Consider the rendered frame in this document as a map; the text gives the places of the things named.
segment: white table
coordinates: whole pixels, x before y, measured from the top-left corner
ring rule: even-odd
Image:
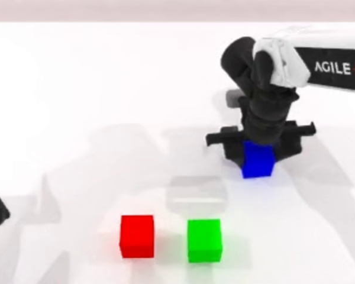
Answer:
[[[318,134],[271,178],[205,147],[240,119],[224,49],[287,25],[0,24],[0,284],[355,284],[355,92],[299,90]],[[154,214],[155,259],[121,259],[121,214]],[[210,266],[185,254],[203,217]]]

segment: blue cube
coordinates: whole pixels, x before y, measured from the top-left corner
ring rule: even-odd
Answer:
[[[260,178],[272,175],[276,162],[272,146],[260,146],[251,141],[244,141],[243,149],[243,178]]]

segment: block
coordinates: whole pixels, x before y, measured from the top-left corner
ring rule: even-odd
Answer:
[[[121,216],[120,250],[125,259],[154,257],[154,217],[152,215]]]
[[[260,146],[251,141],[243,142],[244,164],[243,178],[260,178],[271,176],[276,163],[272,146]]]
[[[222,257],[221,221],[188,220],[188,262],[220,262]]]

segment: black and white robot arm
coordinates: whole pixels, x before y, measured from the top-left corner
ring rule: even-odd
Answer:
[[[242,37],[226,48],[221,66],[240,88],[228,92],[227,101],[241,109],[243,130],[222,127],[207,135],[207,145],[223,144],[225,157],[239,166],[244,140],[273,146],[276,160],[283,160],[302,151],[302,136],[316,133],[314,123],[287,121],[299,99],[297,88],[316,84],[355,91],[355,31],[299,27],[258,41]]]

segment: red cube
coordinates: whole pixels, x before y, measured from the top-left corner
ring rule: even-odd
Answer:
[[[125,259],[154,257],[154,216],[121,216],[120,250]]]

